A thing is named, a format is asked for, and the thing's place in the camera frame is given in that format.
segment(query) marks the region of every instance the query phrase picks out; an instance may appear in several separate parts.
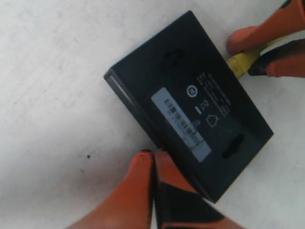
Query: barcode sticker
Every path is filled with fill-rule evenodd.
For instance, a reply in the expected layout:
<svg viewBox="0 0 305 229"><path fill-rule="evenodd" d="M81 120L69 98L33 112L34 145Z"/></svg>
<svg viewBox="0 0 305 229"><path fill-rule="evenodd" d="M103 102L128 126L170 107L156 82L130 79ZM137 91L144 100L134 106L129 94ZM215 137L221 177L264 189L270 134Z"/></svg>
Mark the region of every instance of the barcode sticker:
<svg viewBox="0 0 305 229"><path fill-rule="evenodd" d="M212 150L168 90L159 90L152 101L197 160L203 162Z"/></svg>

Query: barcode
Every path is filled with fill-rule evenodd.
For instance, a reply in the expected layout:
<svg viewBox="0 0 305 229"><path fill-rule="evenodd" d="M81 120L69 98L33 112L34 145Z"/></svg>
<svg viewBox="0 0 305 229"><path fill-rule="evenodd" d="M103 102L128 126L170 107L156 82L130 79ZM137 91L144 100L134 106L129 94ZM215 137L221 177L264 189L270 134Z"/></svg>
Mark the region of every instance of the barcode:
<svg viewBox="0 0 305 229"><path fill-rule="evenodd" d="M200 146L202 141L196 136L196 132L194 132L191 129L190 124L188 124L183 119L183 117L177 111L177 108L174 106L174 104L169 99L165 100L164 103L168 107L170 115L172 115L175 118L175 120L180 124L180 126L187 133L187 135L192 139L192 141L195 144L195 147Z"/></svg>

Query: white floor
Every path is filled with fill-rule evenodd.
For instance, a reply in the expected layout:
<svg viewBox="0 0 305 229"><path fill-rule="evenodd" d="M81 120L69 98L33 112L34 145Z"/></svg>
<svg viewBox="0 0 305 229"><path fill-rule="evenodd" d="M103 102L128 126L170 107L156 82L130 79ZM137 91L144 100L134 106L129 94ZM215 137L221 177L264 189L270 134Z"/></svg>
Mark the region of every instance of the white floor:
<svg viewBox="0 0 305 229"><path fill-rule="evenodd" d="M227 36L283 2L0 0L0 228L68 226L154 147L103 80L112 64L189 9L227 58ZM305 228L305 80L241 83L275 136L216 207L248 229Z"/></svg>

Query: device label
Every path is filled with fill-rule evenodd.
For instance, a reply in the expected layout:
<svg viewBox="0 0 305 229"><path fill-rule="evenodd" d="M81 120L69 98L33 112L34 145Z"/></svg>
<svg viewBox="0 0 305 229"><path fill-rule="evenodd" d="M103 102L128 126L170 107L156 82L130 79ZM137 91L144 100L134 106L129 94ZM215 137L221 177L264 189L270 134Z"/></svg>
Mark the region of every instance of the device label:
<svg viewBox="0 0 305 229"><path fill-rule="evenodd" d="M159 90L152 101L197 160L203 162L212 150L168 90Z"/></svg>

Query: floor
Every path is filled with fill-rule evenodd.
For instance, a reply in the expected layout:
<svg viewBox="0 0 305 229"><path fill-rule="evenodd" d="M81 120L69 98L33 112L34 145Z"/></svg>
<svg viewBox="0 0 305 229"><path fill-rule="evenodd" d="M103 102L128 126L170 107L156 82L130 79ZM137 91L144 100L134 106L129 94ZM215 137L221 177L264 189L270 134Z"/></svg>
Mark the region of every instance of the floor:
<svg viewBox="0 0 305 229"><path fill-rule="evenodd" d="M283 2L1 0L1 229L70 225L154 148L103 80L112 64L189 9L227 58L227 36ZM305 228L305 80L241 83L275 136L216 207L248 229Z"/></svg>

